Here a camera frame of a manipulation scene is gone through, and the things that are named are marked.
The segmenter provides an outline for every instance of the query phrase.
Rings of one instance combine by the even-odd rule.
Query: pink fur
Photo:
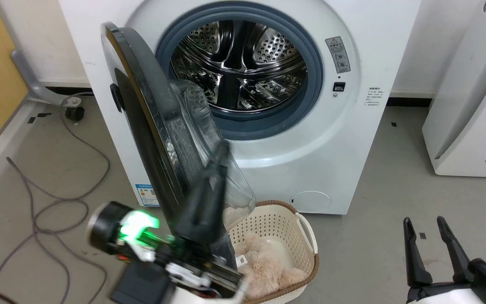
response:
[[[249,282],[245,292],[248,299],[256,299],[299,283],[307,278],[301,269],[285,269],[267,241],[255,233],[247,233],[245,242],[238,244],[238,253],[243,252],[248,264],[239,269]]]

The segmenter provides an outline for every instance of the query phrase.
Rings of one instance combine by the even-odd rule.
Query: beige plastic basket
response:
[[[247,231],[272,244],[285,267],[297,267],[308,277],[300,283],[245,303],[281,304],[299,297],[318,273],[320,265],[316,237],[309,222],[289,204],[264,201],[259,202],[247,218],[228,232],[235,248],[245,240]]]

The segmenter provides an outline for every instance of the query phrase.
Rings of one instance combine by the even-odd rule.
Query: white wall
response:
[[[393,96],[434,96],[480,2],[422,0]],[[89,86],[57,0],[0,0],[0,13],[15,44],[45,85]]]

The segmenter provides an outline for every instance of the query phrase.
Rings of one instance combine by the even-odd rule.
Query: glowing green led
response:
[[[136,239],[147,227],[158,228],[159,220],[145,212],[133,211],[129,215],[119,232],[126,235],[125,239]]]

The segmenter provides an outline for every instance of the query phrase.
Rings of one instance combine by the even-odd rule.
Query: basket handle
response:
[[[297,216],[297,219],[299,219],[297,223],[299,224],[299,227],[303,232],[303,237],[305,238],[305,241],[307,241],[307,246],[309,246],[309,249],[314,252],[314,254],[317,254],[318,244],[316,243],[316,236],[314,236],[314,231],[312,230],[311,224],[309,224],[309,221],[307,221],[307,219],[305,219],[305,217],[299,212],[297,212],[295,215]]]

